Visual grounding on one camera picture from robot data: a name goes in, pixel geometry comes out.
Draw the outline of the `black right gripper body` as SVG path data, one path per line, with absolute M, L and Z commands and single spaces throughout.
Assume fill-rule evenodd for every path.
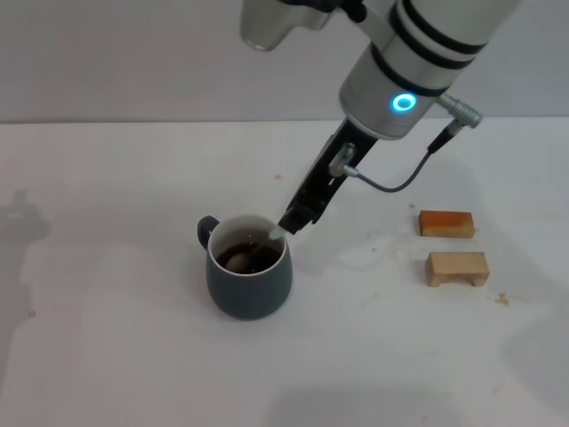
M 359 130 L 345 119 L 337 131 L 328 139 L 317 160 L 297 189 L 290 207 L 307 207 L 314 212 L 312 222 L 318 210 L 323 213 L 335 193 L 346 180 L 345 176 L 334 178 L 329 173 L 329 164 L 346 143 L 355 145 L 355 155 L 349 164 L 356 166 L 377 142 L 377 138 Z

